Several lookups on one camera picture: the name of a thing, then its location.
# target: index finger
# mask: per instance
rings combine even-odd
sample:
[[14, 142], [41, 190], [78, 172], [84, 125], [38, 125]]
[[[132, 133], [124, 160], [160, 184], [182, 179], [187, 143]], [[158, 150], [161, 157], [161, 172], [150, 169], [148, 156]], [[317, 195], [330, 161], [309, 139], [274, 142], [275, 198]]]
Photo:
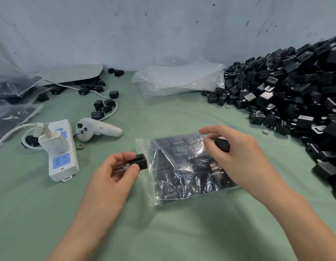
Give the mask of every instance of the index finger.
[[242, 134], [241, 132], [232, 129], [230, 127], [224, 125], [213, 125], [213, 126], [206, 126], [199, 130], [199, 132], [203, 135], [205, 134], [219, 134], [225, 137], [229, 142], [232, 142], [236, 139], [237, 136]]
[[135, 159], [135, 157], [136, 154], [130, 151], [112, 154], [104, 161], [101, 167], [104, 167], [105, 170], [112, 170], [117, 167], [118, 162], [125, 163], [129, 160]]

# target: clear plastic bag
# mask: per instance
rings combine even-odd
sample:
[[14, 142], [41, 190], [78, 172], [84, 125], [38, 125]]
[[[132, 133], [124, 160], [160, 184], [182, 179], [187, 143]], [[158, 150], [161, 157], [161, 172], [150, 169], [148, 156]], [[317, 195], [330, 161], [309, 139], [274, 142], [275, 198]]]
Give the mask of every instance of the clear plastic bag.
[[0, 98], [19, 97], [38, 84], [42, 77], [0, 75]]
[[149, 205], [158, 205], [237, 187], [205, 151], [204, 135], [192, 133], [137, 139], [137, 151], [147, 159], [141, 179]]
[[30, 88], [22, 97], [0, 98], [0, 104], [29, 104], [34, 103], [37, 97], [51, 88], [44, 86], [34, 86]]
[[0, 105], [0, 139], [39, 113], [42, 107], [42, 104]]
[[187, 62], [176, 57], [155, 61], [136, 72], [132, 82], [138, 82], [144, 98], [167, 96], [194, 90], [215, 91], [224, 87], [224, 66], [204, 59]]

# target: white power strip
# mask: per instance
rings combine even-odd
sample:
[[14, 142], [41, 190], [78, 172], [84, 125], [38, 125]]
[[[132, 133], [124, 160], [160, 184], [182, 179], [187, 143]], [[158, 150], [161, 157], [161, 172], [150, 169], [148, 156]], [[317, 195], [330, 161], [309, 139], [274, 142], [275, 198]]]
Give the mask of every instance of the white power strip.
[[77, 160], [73, 130], [68, 120], [61, 120], [50, 123], [48, 128], [54, 131], [60, 131], [60, 134], [66, 139], [70, 150], [60, 155], [52, 157], [48, 155], [48, 173], [54, 181], [67, 182], [73, 178], [73, 175], [79, 173], [79, 161]]

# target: controller handle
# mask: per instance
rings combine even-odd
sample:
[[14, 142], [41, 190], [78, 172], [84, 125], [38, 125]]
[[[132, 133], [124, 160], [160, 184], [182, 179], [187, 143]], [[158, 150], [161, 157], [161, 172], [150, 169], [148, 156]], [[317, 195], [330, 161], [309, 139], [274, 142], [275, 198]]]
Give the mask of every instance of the controller handle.
[[94, 135], [121, 136], [122, 129], [91, 118], [82, 118], [76, 126], [76, 136], [86, 142]]

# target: green tablecloth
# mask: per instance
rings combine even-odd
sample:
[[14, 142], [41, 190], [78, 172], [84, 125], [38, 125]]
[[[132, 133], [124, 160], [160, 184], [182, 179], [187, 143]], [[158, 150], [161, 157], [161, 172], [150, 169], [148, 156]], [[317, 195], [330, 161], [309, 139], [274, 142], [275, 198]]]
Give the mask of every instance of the green tablecloth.
[[[93, 171], [111, 153], [135, 150], [136, 138], [197, 131], [205, 125], [235, 126], [256, 138], [290, 186], [307, 198], [336, 233], [336, 201], [311, 173], [314, 162], [296, 140], [262, 134], [246, 114], [208, 104], [200, 92], [144, 100], [133, 72], [105, 74], [106, 91], [118, 90], [118, 112], [106, 120], [123, 129], [115, 139], [95, 136], [77, 152], [80, 172], [69, 182], [48, 176], [44, 151], [25, 149], [21, 130], [0, 148], [0, 261], [43, 260], [67, 230]], [[95, 94], [68, 89], [51, 96], [31, 121], [68, 119], [75, 127], [90, 117]], [[94, 260], [295, 260], [272, 215], [242, 189], [221, 191], [148, 207], [138, 181]]]

